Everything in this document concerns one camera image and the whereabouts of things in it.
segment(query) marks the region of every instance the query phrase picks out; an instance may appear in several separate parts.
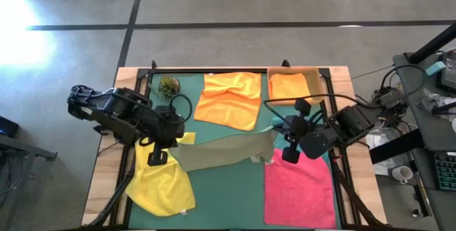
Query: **wooden table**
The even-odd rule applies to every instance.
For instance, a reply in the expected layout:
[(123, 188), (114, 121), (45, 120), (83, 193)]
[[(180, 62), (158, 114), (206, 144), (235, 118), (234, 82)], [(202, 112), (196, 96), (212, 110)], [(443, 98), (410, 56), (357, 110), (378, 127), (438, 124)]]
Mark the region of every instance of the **wooden table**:
[[(258, 67), (240, 67), (240, 68), (258, 68)], [(322, 66), (322, 68), (329, 68), (331, 72), (331, 80), (333, 83), (334, 93), (344, 94), (350, 97), (355, 97), (353, 85), (351, 83), (350, 73), (346, 66)], [(119, 68), (117, 77), (115, 79), (115, 87), (121, 88), (135, 88), (136, 76), (138, 67), (125, 67)], [(177, 68), (159, 68), (159, 69), (177, 69)], [(141, 84), (141, 90), (145, 89), (145, 82)], [(331, 107), (328, 98), (325, 98), (326, 109), (328, 114), (331, 114)], [(354, 102), (345, 98), (336, 98), (338, 109), (346, 106), (351, 106)], [(102, 150), (114, 143), (114, 139), (109, 136), (103, 136), (100, 142), (99, 150)], [(120, 159), (122, 155), (122, 145), (116, 145), (109, 150), (100, 154), (96, 160), (95, 169), (93, 171), (92, 182), (88, 193), (85, 210), (81, 221), (82, 225), (87, 225), (95, 219), (98, 213), (105, 207), (107, 201), (111, 198), (115, 190), (115, 183), (118, 176)], [(350, 170), (353, 179), (353, 184), (356, 192), (362, 201), (366, 204), (367, 208), (375, 215), (381, 222), (386, 223), (385, 211), (383, 209), (382, 200), (378, 191), (377, 180), (373, 172), (371, 157), (367, 147), (356, 143), (347, 149), (348, 161), (350, 163)], [(118, 223), (123, 220), (125, 212), (125, 202), (127, 195), (124, 193), (120, 201), (120, 210), (118, 211)], [(351, 214), (351, 204), (348, 195), (343, 192), (344, 207), (346, 209), (348, 223), (353, 223), (353, 216)]]

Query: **orange towel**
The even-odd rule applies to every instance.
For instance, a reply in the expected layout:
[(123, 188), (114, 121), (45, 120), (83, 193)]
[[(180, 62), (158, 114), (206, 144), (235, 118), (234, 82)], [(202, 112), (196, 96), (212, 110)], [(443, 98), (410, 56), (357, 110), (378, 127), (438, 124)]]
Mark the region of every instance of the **orange towel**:
[[(302, 73), (290, 75), (276, 73), (269, 79), (269, 88), (271, 91), (269, 99), (298, 98), (311, 94)], [(287, 103), (294, 104), (294, 101), (287, 101)]]
[(261, 106), (261, 74), (205, 74), (195, 120), (252, 130)]

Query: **yellow towel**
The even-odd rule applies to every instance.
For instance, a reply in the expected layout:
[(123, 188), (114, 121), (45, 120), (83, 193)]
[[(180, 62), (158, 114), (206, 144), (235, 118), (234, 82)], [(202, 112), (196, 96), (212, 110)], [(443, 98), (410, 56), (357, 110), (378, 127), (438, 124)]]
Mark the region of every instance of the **yellow towel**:
[(252, 130), (260, 106), (260, 73), (205, 74), (194, 119)]
[[(311, 94), (306, 78), (302, 73), (291, 75), (276, 73), (269, 79), (269, 88), (271, 91), (269, 99), (298, 98)], [(285, 103), (294, 104), (294, 101), (286, 101)]]
[[(183, 138), (178, 138), (177, 142), (194, 144), (195, 133), (187, 132)], [(195, 196), (188, 174), (182, 171), (170, 153), (168, 162), (164, 165), (147, 164), (154, 145), (155, 143), (147, 146), (141, 146), (139, 142), (135, 144), (135, 176), (127, 186), (127, 195), (141, 208), (160, 217), (193, 209)]]

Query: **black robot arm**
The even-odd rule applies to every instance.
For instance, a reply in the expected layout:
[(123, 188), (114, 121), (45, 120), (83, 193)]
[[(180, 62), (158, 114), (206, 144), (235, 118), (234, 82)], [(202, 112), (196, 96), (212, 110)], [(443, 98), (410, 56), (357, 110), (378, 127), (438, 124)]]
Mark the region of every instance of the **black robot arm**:
[(86, 86), (74, 86), (67, 103), (72, 116), (98, 122), (100, 125), (94, 127), (96, 131), (112, 131), (123, 145), (133, 145), (137, 140), (140, 145), (155, 142), (149, 165), (165, 164), (167, 153), (162, 149), (177, 146), (176, 138), (184, 135), (185, 119), (175, 113), (171, 104), (152, 109), (151, 100), (128, 88), (100, 92)]
[[(284, 123), (274, 126), (274, 129), (284, 134), (290, 146), (284, 148), (282, 159), (290, 163), (297, 163), (299, 146), (308, 158), (316, 159), (335, 146), (346, 147), (365, 137), (374, 128), (379, 117), (396, 116), (405, 112), (406, 97), (396, 88), (385, 87), (377, 91), (374, 99), (367, 104), (358, 102), (348, 96), (335, 94), (312, 95), (340, 96), (357, 102), (354, 106), (347, 106), (326, 120), (326, 125), (314, 128), (313, 123), (304, 119), (308, 116), (311, 106), (305, 98), (284, 98), (264, 101), (264, 105), (280, 117)], [(280, 116), (268, 103), (272, 101), (296, 100), (295, 109), (299, 115)]]

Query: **folded cloth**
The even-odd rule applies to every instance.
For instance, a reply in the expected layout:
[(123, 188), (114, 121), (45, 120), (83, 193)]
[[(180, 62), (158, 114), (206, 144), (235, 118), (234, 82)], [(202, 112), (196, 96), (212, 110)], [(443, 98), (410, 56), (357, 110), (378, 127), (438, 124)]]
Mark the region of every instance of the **folded cloth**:
[(237, 163), (252, 156), (270, 161), (277, 132), (268, 127), (259, 133), (228, 135), (194, 145), (170, 148), (184, 171), (201, 170)]
[[(178, 138), (177, 142), (195, 143), (195, 133), (187, 132), (183, 138)], [(135, 144), (135, 175), (127, 186), (127, 195), (141, 208), (160, 217), (193, 209), (195, 196), (190, 179), (176, 159), (168, 153), (166, 164), (147, 164), (147, 158), (154, 146), (155, 143), (146, 146), (139, 145), (139, 142)]]
[(298, 98), (311, 94), (302, 73), (273, 74), (269, 79), (269, 90), (271, 91), (270, 99)]
[(261, 106), (260, 73), (205, 74), (194, 119), (252, 130)]
[(300, 153), (297, 164), (281, 159), (274, 149), (264, 166), (264, 221), (268, 225), (336, 229), (332, 177), (322, 158)]

